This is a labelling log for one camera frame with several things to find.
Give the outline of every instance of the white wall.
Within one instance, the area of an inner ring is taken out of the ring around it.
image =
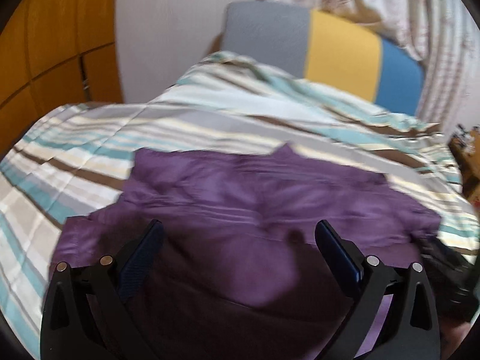
[[[461,123],[467,130],[473,126],[480,125],[480,69],[475,77],[469,98],[458,110],[457,123]]]
[[[117,0],[117,56],[125,102],[159,96],[207,55],[232,1],[239,0]]]

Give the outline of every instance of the wooden cabinet door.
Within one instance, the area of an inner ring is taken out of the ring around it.
[[[65,62],[34,79],[32,87],[43,114],[60,105],[85,102],[78,58]]]
[[[76,9],[77,0],[30,0],[27,47],[32,77],[78,54]]]
[[[115,45],[88,52],[83,56],[83,65],[91,100],[123,103]]]
[[[38,118],[30,86],[27,86],[0,108],[0,155]]]
[[[29,81],[25,49],[26,0],[0,33],[0,105]]]
[[[79,52],[115,41],[115,0],[78,0],[77,10]]]

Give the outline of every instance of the bed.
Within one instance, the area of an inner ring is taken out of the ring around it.
[[[42,299],[66,218],[116,201],[135,150],[299,155],[386,174],[434,210],[438,237],[470,260],[479,224],[459,194],[458,167],[438,126],[250,57],[218,52],[146,104],[59,107],[0,163],[0,309],[39,359]]]

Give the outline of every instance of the black clamp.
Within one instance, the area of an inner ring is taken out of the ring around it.
[[[57,265],[44,307],[42,360],[158,360],[124,307],[142,284],[163,242],[159,221],[141,239],[93,265]],[[385,266],[376,256],[363,256],[353,242],[341,239],[327,221],[315,228],[315,240],[328,266],[354,306],[318,360],[352,360],[363,343],[384,295],[392,304],[372,351],[361,360],[438,360],[440,334],[434,297],[423,266]],[[88,302],[95,295],[105,324],[117,345],[109,351]]]

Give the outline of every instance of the purple shirt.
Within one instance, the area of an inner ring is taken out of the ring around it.
[[[315,246],[326,219],[385,264],[419,260],[440,216],[383,174],[271,155],[140,149],[117,203],[69,218],[52,258],[85,266],[153,218],[167,241],[127,309],[163,359],[314,359],[351,306]],[[385,300],[365,340],[369,350]]]

